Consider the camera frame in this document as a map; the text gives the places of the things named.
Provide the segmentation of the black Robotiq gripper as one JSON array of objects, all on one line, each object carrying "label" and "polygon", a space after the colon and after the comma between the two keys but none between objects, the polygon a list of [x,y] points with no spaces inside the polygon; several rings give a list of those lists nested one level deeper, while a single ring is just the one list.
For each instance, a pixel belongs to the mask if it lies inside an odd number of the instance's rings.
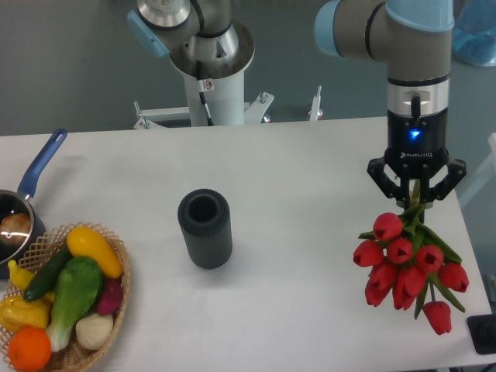
[{"label": "black Robotiq gripper", "polygon": [[[369,161],[367,173],[383,194],[396,201],[396,205],[410,206],[410,181],[419,180],[420,200],[425,212],[434,201],[442,201],[466,176],[464,160],[449,158],[446,148],[446,109],[434,115],[419,118],[387,114],[387,148],[384,157]],[[397,185],[384,171],[389,166],[400,180]],[[446,175],[434,186],[430,180],[446,165]]]}]

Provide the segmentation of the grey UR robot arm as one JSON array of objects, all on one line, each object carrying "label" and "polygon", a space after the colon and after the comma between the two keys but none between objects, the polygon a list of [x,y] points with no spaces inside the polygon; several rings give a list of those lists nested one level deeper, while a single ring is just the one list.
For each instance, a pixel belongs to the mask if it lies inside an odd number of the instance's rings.
[{"label": "grey UR robot arm", "polygon": [[[254,42],[230,2],[139,1],[127,22],[146,50],[182,74],[193,126],[263,118],[268,99],[245,104]],[[466,173],[446,148],[453,26],[450,1],[331,1],[315,17],[323,53],[387,65],[388,145],[367,171],[402,208],[444,199]]]}]

